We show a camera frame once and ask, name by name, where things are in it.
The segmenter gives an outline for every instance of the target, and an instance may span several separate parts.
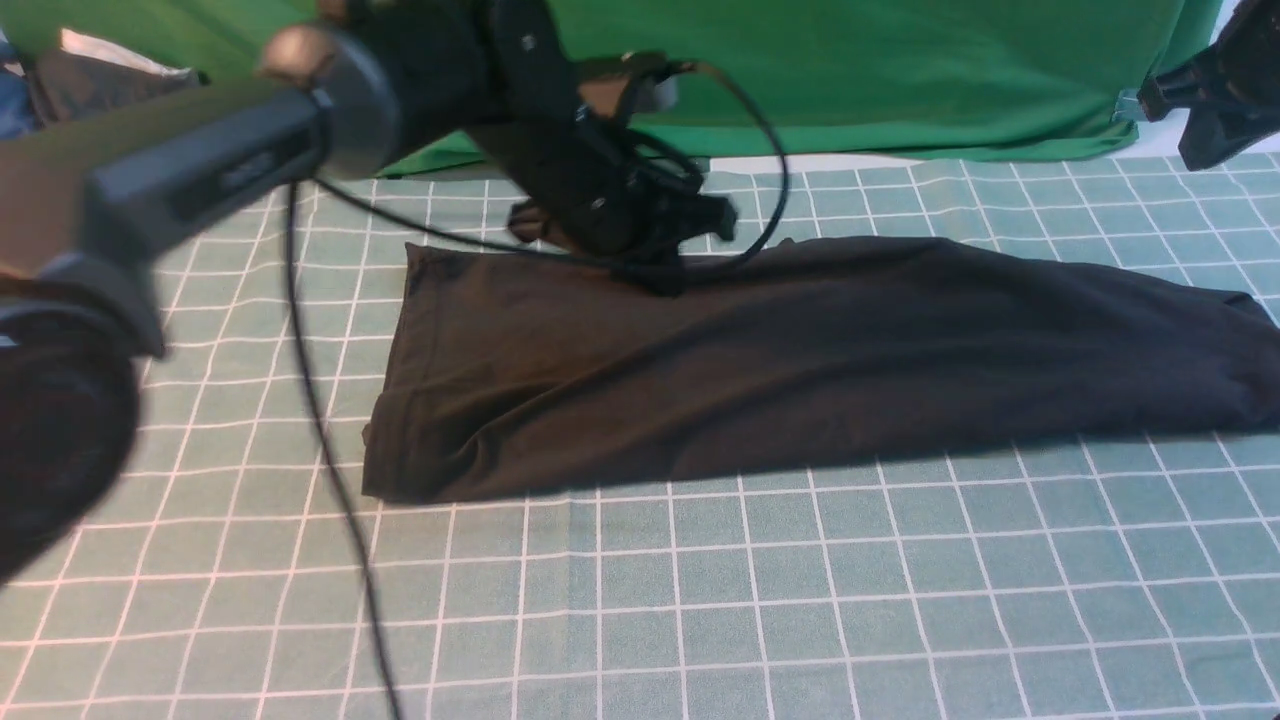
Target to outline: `black cable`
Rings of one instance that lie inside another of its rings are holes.
[[[773,214],[769,217],[769,220],[764,225],[764,229],[760,231],[760,236],[755,240],[755,242],[751,243],[750,247],[748,247],[746,250],[744,250],[739,255],[735,255],[733,258],[731,258],[730,260],[726,260],[723,263],[717,263],[716,265],[701,266],[701,268],[696,268],[696,269],[686,269],[686,268],[652,268],[652,266],[645,266],[645,265],[632,265],[632,264],[627,264],[627,263],[620,263],[618,260],[603,260],[603,259],[598,259],[598,258],[581,258],[581,256],[577,256],[577,255],[561,255],[561,254],[543,252],[540,250],[532,250],[532,249],[522,247],[522,246],[518,246],[518,245],[504,245],[504,243],[500,243],[500,242],[490,242],[490,241],[480,240],[480,238],[476,238],[476,237],[468,237],[468,236],[465,236],[465,234],[458,234],[458,233],[452,232],[452,231],[440,229],[440,228],[436,228],[434,225],[428,225],[428,224],[424,224],[424,223],[419,223],[416,220],[411,220],[411,219],[404,218],[402,215],[397,215],[396,213],[392,213],[389,210],[384,210],[384,209],[381,209],[381,208],[379,208],[379,206],[376,206],[376,205],[374,205],[371,202],[361,200],[360,197],[356,197],[356,196],[346,192],[344,190],[334,186],[330,182],[323,181],[320,178],[312,178],[312,179],[314,179],[314,182],[316,184],[319,184],[321,188],[324,188],[325,192],[328,192],[329,195],[333,195],[339,201],[342,201],[342,202],[344,202],[344,204],[347,204],[347,205],[349,205],[352,208],[356,208],[358,210],[364,210],[366,213],[370,213],[374,217],[381,218],[383,220],[387,220],[388,223],[392,223],[394,225],[399,225],[399,227],[406,228],[406,229],[411,229],[411,231],[415,231],[415,232],[420,232],[420,233],[435,236],[435,237],[442,238],[442,240],[448,240],[448,241],[452,241],[452,242],[457,242],[458,245],[467,246],[467,247],[476,247],[476,249],[481,249],[481,250],[495,250],[495,251],[499,251],[499,252],[513,252],[516,255],[525,255],[525,256],[530,256],[530,258],[538,258],[538,259],[548,260],[548,261],[552,261],[552,263],[563,263],[566,265],[577,265],[577,266],[584,266],[584,268],[594,268],[594,269],[599,269],[599,270],[618,272],[618,273],[623,273],[623,274],[627,274],[627,275],[631,275],[631,277],[636,277],[636,278],[684,277],[690,283],[698,283],[698,282],[707,282],[707,281],[717,279],[717,278],[721,278],[721,277],[726,275],[727,273],[733,272],[733,270],[741,268],[742,265],[748,264],[753,258],[755,258],[756,255],[759,255],[760,251],[764,250],[764,247],[768,245],[769,240],[773,237],[773,233],[777,231],[778,224],[782,222],[782,215],[786,213],[787,196],[791,193],[791,168],[790,168],[790,164],[787,161],[787,152],[786,152],[786,150],[782,149],[782,140],[778,137],[778,133],[773,128],[773,124],[769,123],[769,120],[764,117],[764,111],[760,110],[759,105],[756,105],[755,101],[751,100],[751,97],[746,94],[746,91],[742,90],[741,86],[739,86],[723,70],[721,70],[719,68],[712,65],[710,63],[703,63],[703,61],[698,61],[698,60],[689,60],[689,61],[673,63],[672,64],[672,70],[676,74],[698,73],[698,74],[708,76],[709,78],[712,78],[713,81],[716,81],[721,87],[723,87],[731,95],[733,95],[733,97],[742,105],[742,109],[746,110],[748,115],[751,117],[751,120],[754,120],[755,124],[760,128],[760,132],[763,132],[764,136],[765,136],[765,138],[768,138],[769,146],[773,149],[773,152],[774,152],[774,155],[778,159],[778,164],[781,165],[782,182],[781,182],[781,186],[778,188],[778,201],[774,205]],[[660,247],[663,247],[663,246],[659,245],[658,247],[653,247],[653,246],[639,247],[639,249],[635,249],[635,251],[627,251],[627,252],[625,252],[623,256],[632,255],[636,251],[640,251],[640,252],[652,252],[652,251],[658,250]]]
[[[392,720],[403,720],[404,712],[401,708],[399,696],[396,692],[396,679],[392,674],[392,664],[387,653],[387,639],[383,633],[381,612],[378,605],[378,585],[374,583],[374,571],[369,561],[369,544],[365,542],[365,534],[360,529],[360,521],[356,519],[356,503],[352,502],[351,493],[347,492],[347,486],[343,483],[342,473],[338,470],[338,464],[334,459],[333,447],[329,443],[329,436],[325,432],[325,420],[320,413],[320,400],[316,393],[315,377],[311,372],[311,357],[307,354],[306,332],[302,327],[302,310],[298,301],[298,281],[294,269],[297,259],[297,205],[298,183],[292,182],[288,187],[288,205],[284,213],[284,287],[289,306],[289,324],[293,327],[293,351],[297,357],[298,372],[302,375],[302,388],[306,396],[307,410],[311,414],[311,421],[320,441],[320,454],[329,477],[329,488],[333,491],[338,505],[342,506],[342,514],[347,520],[347,529],[351,533],[351,542],[355,546],[356,559],[360,564],[360,574],[365,584],[365,603],[369,606],[369,630],[374,641],[374,655],[378,657],[378,673],[381,675],[383,685],[387,689],[387,703]]]
[[[573,255],[559,255],[550,252],[541,252],[538,250],[530,250],[527,247],[503,245],[497,242],[488,242],[480,238],[467,237],[454,232],[439,229],[431,225],[416,223],[408,218],[402,218],[388,210],[383,210],[376,205],[366,202],[353,195],[343,191],[334,184],[325,182],[320,178],[312,178],[317,186],[324,188],[326,192],[351,205],[353,208],[365,210],[374,217],[381,218],[392,224],[401,225],[416,232],[431,234],[439,238],[449,240],[460,245],[479,247],[485,250],[497,250],[502,252],[515,252],[520,255],[534,256],[541,260],[552,263],[566,263],[570,265],[580,265],[588,268],[596,268],[602,270],[616,270],[622,273],[628,273],[636,277],[658,277],[658,275],[682,275],[689,278],[691,282],[708,281],[721,277],[736,268],[741,268],[746,263],[755,258],[764,246],[773,237],[777,231],[778,224],[782,222],[782,215],[786,213],[787,195],[791,192],[791,170],[787,164],[787,154],[782,149],[782,141],[778,138],[777,131],[773,126],[764,118],[764,113],[759,106],[748,96],[736,82],[733,82],[727,74],[721,69],[700,61],[684,61],[675,63],[671,68],[673,74],[680,73],[700,73],[709,76],[712,79],[718,82],[726,90],[728,90],[737,100],[742,104],[742,108],[751,115],[751,119],[759,126],[760,131],[769,140],[769,145],[773,147],[774,154],[778,158],[778,163],[782,169],[782,184],[778,190],[778,202],[773,209],[773,214],[769,217],[769,222],[765,224],[764,229],[760,232],[760,237],[751,243],[740,255],[733,256],[731,260],[719,263],[714,266],[699,268],[698,272],[690,272],[682,268],[649,268],[643,265],[628,265],[626,263],[599,260],[594,258],[580,258]],[[652,150],[657,150],[659,154],[667,156],[668,160],[675,161],[686,172],[686,176],[695,182],[700,182],[700,173],[696,168],[692,168],[694,173],[690,173],[690,168],[682,161],[682,155],[676,151],[669,145],[666,145],[652,136],[640,133],[639,131],[634,135],[634,143],[636,147],[646,146]],[[403,720],[404,714],[401,707],[399,694],[396,691],[396,678],[392,671],[390,659],[387,651],[387,639],[383,632],[381,611],[378,600],[378,585],[374,582],[374,571],[369,559],[369,543],[365,541],[365,534],[360,528],[360,521],[356,518],[355,502],[351,498],[351,493],[347,491],[347,486],[343,482],[342,471],[338,470],[338,464],[334,457],[333,447],[329,442],[329,436],[325,428],[324,414],[320,411],[320,400],[316,393],[315,377],[311,369],[311,357],[307,354],[306,345],[306,329],[302,323],[302,310],[301,301],[298,300],[298,282],[297,282],[297,214],[298,214],[298,184],[292,182],[288,186],[288,200],[284,214],[284,287],[287,292],[287,304],[289,313],[289,324],[293,328],[293,350],[298,363],[298,372],[302,375],[302,388],[307,402],[307,410],[311,415],[312,427],[315,429],[316,438],[320,442],[320,452],[324,459],[325,471],[329,478],[330,489],[342,507],[343,518],[347,521],[347,529],[351,533],[352,546],[356,550],[356,559],[360,565],[361,579],[365,585],[365,602],[369,606],[369,632],[372,638],[374,655],[378,661],[378,673],[381,676],[383,687],[387,692],[387,703],[389,706],[392,720]],[[640,251],[653,251],[653,247],[641,247]],[[625,252],[622,256],[630,256],[632,252]]]

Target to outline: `green backdrop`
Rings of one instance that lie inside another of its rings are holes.
[[[741,82],[792,152],[893,151],[1001,160],[1085,158],[1132,142],[1116,95],[1204,47],[1221,0],[550,0],[572,56],[659,49]],[[24,53],[61,26],[216,82],[252,72],[312,0],[4,0]],[[768,151],[733,100],[682,78],[675,113],[644,126],[692,155]],[[472,161],[451,137],[389,168]]]

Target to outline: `black fabric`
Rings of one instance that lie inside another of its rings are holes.
[[[364,491],[402,503],[1272,428],[1238,292],[936,238],[785,242],[677,300],[408,246]]]
[[[195,74],[163,77],[63,50],[41,55],[27,70],[27,81],[42,126],[90,118],[200,85]]]

